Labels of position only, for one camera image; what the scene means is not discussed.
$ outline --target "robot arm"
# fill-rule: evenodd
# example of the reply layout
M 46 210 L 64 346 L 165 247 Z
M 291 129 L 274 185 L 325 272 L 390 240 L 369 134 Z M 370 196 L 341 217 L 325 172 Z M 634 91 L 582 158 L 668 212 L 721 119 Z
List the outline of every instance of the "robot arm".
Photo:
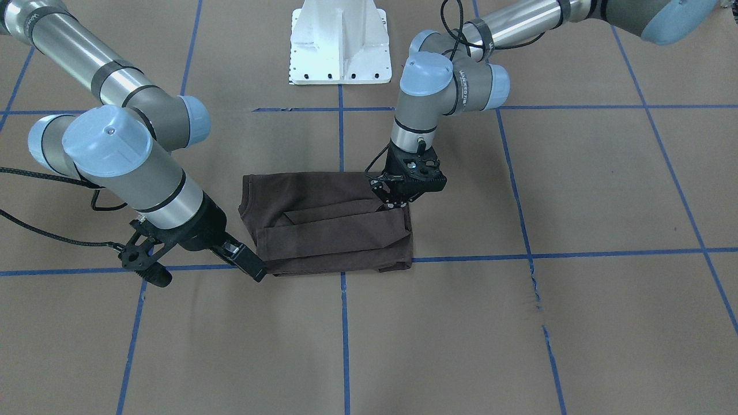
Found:
M 497 108 L 507 100 L 507 71 L 498 65 L 477 64 L 496 52 L 518 47 L 568 21 L 587 18 L 607 21 L 645 41 L 673 44 L 697 28 L 716 3 L 520 0 L 465 23 L 461 41 L 457 41 L 458 31 L 419 33 L 410 44 L 410 57 L 400 80 L 384 170 L 379 176 L 371 176 L 371 165 L 367 168 L 372 189 L 389 208 L 404 206 L 425 192 L 443 190 L 446 177 L 432 148 L 438 121 L 442 115 Z
M 0 30 L 33 45 L 87 86 L 104 106 L 52 115 L 29 133 L 44 167 L 106 187 L 139 214 L 119 253 L 123 267 L 165 287 L 158 260 L 177 244 L 211 250 L 260 281 L 263 262 L 225 231 L 225 213 L 169 151 L 204 140 L 210 116 L 194 97 L 171 97 L 92 35 L 60 0 L 0 0 Z

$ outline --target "light blue cap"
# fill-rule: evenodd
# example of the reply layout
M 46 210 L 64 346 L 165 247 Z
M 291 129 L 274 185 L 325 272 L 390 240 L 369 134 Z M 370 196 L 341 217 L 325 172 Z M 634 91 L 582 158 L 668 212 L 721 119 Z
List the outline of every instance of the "light blue cap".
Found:
M 31 155 L 38 162 L 38 164 L 44 166 L 45 168 L 48 168 L 55 173 L 58 172 L 51 167 L 49 162 L 46 160 L 46 157 L 44 156 L 44 148 L 42 147 L 44 132 L 46 131 L 46 127 L 48 127 L 53 120 L 68 115 L 71 114 L 47 115 L 46 117 L 43 117 L 40 120 L 36 121 L 36 124 L 33 124 L 33 127 L 31 127 L 30 131 L 28 131 L 28 151 L 31 152 Z
M 423 42 L 425 42 L 425 40 L 428 39 L 428 36 L 433 35 L 435 33 L 438 33 L 438 32 L 436 32 L 435 30 L 426 29 L 418 33 L 417 35 L 415 35 L 415 37 L 413 38 L 413 41 L 410 42 L 410 55 L 412 55 L 413 53 L 420 52 L 420 48 L 423 46 Z
M 660 45 L 676 43 L 697 29 L 716 4 L 717 0 L 671 0 L 646 25 L 641 38 Z
M 190 141 L 186 147 L 205 141 L 210 135 L 210 113 L 199 99 L 190 95 L 179 96 L 187 107 L 187 116 L 190 117 Z
M 482 111 L 502 106 L 510 96 L 510 74 L 500 65 L 489 65 L 492 70 L 492 90 L 489 92 L 489 100 Z
M 416 52 L 405 61 L 400 89 L 413 97 L 443 91 L 454 78 L 454 64 L 440 53 Z
M 116 177 L 146 161 L 154 139 L 146 126 L 119 106 L 105 105 L 80 115 L 61 144 L 77 167 L 92 176 Z

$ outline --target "dark brown towel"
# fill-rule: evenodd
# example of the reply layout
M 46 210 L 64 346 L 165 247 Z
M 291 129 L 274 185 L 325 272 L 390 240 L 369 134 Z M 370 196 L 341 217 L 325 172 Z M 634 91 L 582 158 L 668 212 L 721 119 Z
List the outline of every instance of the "dark brown towel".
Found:
M 255 174 L 238 212 L 273 275 L 406 270 L 410 209 L 382 207 L 363 173 Z

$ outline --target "folded fabric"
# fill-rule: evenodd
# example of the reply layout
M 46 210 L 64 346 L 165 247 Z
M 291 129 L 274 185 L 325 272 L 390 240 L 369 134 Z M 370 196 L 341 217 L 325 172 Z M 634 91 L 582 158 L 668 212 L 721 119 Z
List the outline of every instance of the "folded fabric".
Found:
M 360 172 L 244 176 L 238 212 L 273 275 L 385 272 L 413 262 L 410 209 L 384 210 Z

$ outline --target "folded cloth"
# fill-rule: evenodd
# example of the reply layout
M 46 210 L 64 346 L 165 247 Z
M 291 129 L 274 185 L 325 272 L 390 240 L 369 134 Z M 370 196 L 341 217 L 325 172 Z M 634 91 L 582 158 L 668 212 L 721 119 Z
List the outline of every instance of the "folded cloth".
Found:
M 406 270 L 410 209 L 384 210 L 363 173 L 244 176 L 238 212 L 273 275 Z

